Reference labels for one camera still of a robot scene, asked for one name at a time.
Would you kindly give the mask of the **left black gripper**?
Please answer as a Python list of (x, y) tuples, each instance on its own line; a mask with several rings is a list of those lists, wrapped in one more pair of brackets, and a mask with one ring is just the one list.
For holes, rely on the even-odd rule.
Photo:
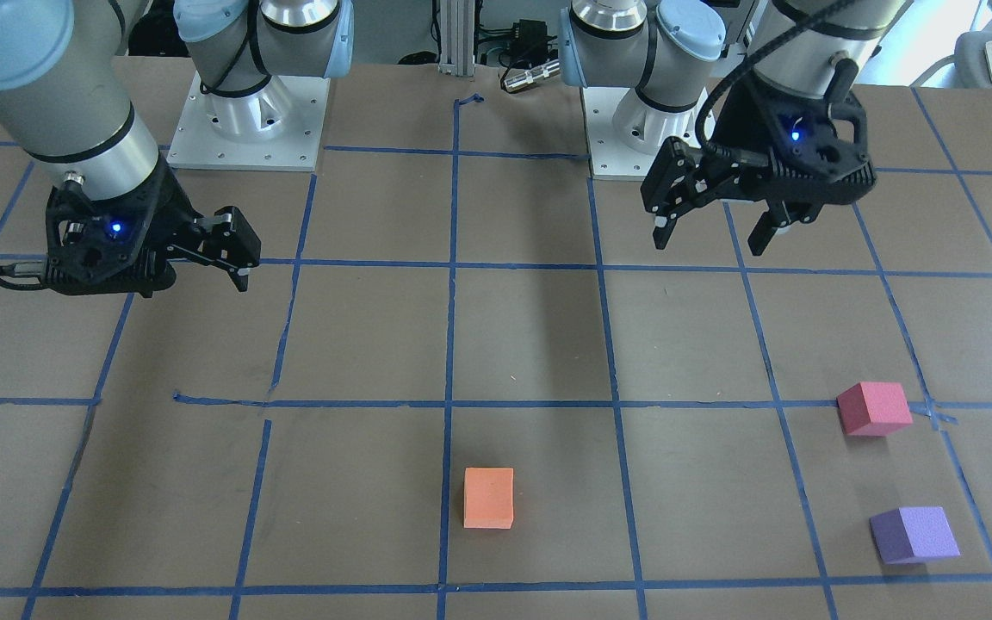
[(654, 216), (654, 247), (665, 250), (678, 217), (694, 208), (740, 199), (768, 203), (747, 237), (749, 251), (763, 255), (816, 205), (862, 199), (877, 173), (853, 79), (834, 74), (824, 93), (808, 98), (749, 73), (729, 90), (705, 148), (666, 139), (641, 185), (642, 203)]

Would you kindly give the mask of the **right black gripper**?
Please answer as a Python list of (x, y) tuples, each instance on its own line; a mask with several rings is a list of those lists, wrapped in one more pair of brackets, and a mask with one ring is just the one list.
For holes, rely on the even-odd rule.
[(65, 180), (45, 205), (44, 286), (63, 295), (138, 293), (151, 297), (176, 282), (173, 258), (213, 266), (247, 293), (261, 240), (237, 207), (204, 217), (167, 164), (137, 189), (91, 200)]

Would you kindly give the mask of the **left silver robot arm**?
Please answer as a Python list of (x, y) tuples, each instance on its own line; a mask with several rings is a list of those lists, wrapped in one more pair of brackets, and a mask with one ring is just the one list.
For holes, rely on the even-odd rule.
[(877, 184), (859, 71), (901, 1), (772, 1), (755, 48), (713, 88), (724, 20), (702, 1), (572, 1), (558, 36), (563, 81), (618, 87), (618, 128), (653, 156), (641, 192), (664, 250), (682, 216), (721, 200), (764, 202), (748, 247), (815, 222)]

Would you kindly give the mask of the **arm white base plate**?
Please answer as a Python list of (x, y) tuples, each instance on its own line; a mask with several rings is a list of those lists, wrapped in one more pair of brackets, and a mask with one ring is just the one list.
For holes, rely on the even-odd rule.
[(168, 162), (178, 169), (314, 172), (330, 79), (273, 76), (240, 97), (205, 95), (190, 83)]
[(596, 180), (641, 181), (668, 137), (677, 137), (699, 156), (696, 106), (680, 113), (650, 107), (630, 88), (594, 87), (581, 91), (592, 177)]

